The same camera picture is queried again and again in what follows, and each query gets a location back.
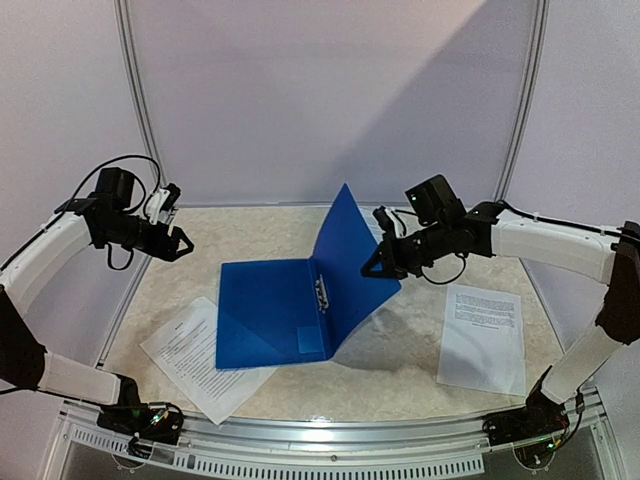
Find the blue plastic folder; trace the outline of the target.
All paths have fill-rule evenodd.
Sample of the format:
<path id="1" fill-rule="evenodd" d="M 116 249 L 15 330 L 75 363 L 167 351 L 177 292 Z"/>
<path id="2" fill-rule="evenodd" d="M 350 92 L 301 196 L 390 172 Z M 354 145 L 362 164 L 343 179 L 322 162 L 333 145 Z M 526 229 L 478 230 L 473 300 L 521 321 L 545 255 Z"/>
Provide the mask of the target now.
<path id="1" fill-rule="evenodd" d="M 353 195 L 335 197 L 308 258 L 221 267 L 215 364 L 220 370 L 331 359 L 350 334 L 401 289 L 395 278 L 364 278 L 377 243 Z M 318 310 L 322 275 L 330 306 Z"/>

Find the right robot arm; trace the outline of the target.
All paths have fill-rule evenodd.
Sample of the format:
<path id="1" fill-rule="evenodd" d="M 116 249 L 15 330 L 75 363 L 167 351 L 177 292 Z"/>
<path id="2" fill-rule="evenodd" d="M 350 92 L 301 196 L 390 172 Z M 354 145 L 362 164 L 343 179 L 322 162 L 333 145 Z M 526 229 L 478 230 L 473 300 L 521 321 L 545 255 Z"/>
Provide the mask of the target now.
<path id="1" fill-rule="evenodd" d="M 382 240 L 361 274 L 401 280 L 422 277 L 441 258 L 455 255 L 519 260 L 553 320 L 594 311 L 575 323 L 574 339 L 540 377 L 517 415 L 517 427 L 537 436 L 552 424 L 555 407 L 571 398 L 619 350 L 639 340 L 639 225 L 580 224 L 513 207 L 504 200 L 466 208 L 438 174 L 406 190 L 419 229 L 404 231 L 385 206 L 373 216 Z"/>

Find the metal folder clip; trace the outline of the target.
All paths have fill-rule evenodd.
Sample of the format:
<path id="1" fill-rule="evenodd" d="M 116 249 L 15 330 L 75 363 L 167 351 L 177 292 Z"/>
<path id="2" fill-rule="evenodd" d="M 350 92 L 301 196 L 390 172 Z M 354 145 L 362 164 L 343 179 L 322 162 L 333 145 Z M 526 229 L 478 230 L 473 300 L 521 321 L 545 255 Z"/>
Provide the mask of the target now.
<path id="1" fill-rule="evenodd" d="M 328 291 L 326 289 L 326 285 L 322 275 L 319 275 L 318 278 L 315 280 L 314 288 L 315 288 L 315 294 L 316 294 L 316 299 L 318 303 L 318 310 L 321 314 L 326 314 L 329 309 L 330 302 L 329 302 Z"/>

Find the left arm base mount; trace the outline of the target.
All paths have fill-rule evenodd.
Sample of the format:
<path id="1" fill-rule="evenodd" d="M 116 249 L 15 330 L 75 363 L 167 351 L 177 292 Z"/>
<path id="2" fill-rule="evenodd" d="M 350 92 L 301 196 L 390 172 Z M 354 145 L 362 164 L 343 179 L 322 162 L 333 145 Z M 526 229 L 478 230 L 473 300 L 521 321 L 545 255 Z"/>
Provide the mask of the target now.
<path id="1" fill-rule="evenodd" d="M 120 380 L 117 402 L 100 406 L 97 426 L 134 438 L 176 446 L 184 423 L 182 410 L 170 402 L 144 403 L 132 378 L 123 375 L 117 378 Z"/>

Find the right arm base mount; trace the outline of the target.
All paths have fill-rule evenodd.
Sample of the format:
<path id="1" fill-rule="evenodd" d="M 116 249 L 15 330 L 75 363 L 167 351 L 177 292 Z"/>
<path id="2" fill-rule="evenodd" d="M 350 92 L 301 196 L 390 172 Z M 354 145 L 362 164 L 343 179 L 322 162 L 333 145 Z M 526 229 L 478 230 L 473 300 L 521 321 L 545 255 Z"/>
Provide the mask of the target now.
<path id="1" fill-rule="evenodd" d="M 523 407 L 485 415 L 482 430 L 491 446 L 561 432 L 560 438 L 546 447 L 553 452 L 572 438 L 581 423 L 585 410 L 583 393 L 577 390 L 573 399 L 578 420 L 571 426 L 565 404 L 556 404 L 547 398 L 538 382 Z"/>

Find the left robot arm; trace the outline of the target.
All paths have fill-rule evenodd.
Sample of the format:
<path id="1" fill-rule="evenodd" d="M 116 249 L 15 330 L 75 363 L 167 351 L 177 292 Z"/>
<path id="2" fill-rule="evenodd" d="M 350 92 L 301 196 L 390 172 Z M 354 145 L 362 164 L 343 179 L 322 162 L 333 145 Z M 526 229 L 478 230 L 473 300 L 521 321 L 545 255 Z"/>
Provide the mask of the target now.
<path id="1" fill-rule="evenodd" d="M 193 242 L 171 223 L 180 188 L 173 183 L 156 186 L 132 206 L 136 180 L 125 169 L 102 168 L 91 193 L 65 201 L 1 268 L 2 382 L 16 391 L 110 406 L 111 419 L 128 434 L 141 433 L 149 423 L 146 408 L 123 395 L 131 381 L 50 351 L 26 316 L 49 283 L 88 248 L 120 247 L 129 255 L 140 252 L 164 262 L 193 252 Z"/>

